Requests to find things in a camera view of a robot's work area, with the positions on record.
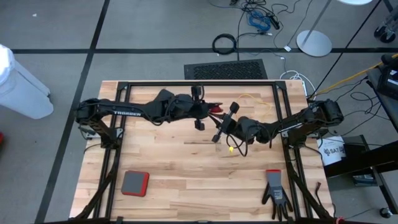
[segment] black floor mat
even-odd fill
[[[268,79],[261,59],[184,65],[186,80]]]

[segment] wooden table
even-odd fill
[[[117,84],[118,81],[103,81],[99,98],[114,100]],[[307,107],[301,81],[287,80],[286,84],[292,113]],[[130,102],[146,103],[153,100],[162,88],[175,94],[190,94],[189,86],[134,86]],[[206,86],[205,100],[223,102],[222,108],[227,112],[230,104],[244,93],[269,103],[272,108],[269,110],[267,105],[244,96],[238,101],[241,106],[239,116],[245,115],[268,123],[277,120],[274,97],[269,86]],[[279,97],[285,116],[281,94]],[[110,119],[108,116],[103,120],[109,125]],[[273,140],[271,149],[268,144],[255,142],[249,146],[248,156],[242,157],[237,150],[230,154],[225,135],[218,144],[213,144],[211,139],[216,133],[215,125],[210,118],[203,122],[206,129],[198,131],[194,128],[192,119],[154,126],[142,118],[127,118],[112,220],[123,216],[124,220],[272,221],[271,201],[266,205],[261,204],[267,183],[264,172],[266,169],[282,170],[282,185],[291,198],[280,136]],[[99,140],[92,140],[87,146],[98,143]],[[309,139],[307,145],[317,148],[313,139]],[[333,214],[319,155],[306,148],[301,148],[300,151],[309,191],[314,194],[316,183],[321,182],[320,199],[323,206]],[[103,157],[104,149],[99,146],[92,147],[85,153],[71,217],[79,214],[96,192]],[[145,197],[121,193],[124,173],[127,170],[150,173]],[[300,211],[305,217],[299,189],[297,193]],[[107,195],[105,192],[101,217],[104,216]]]

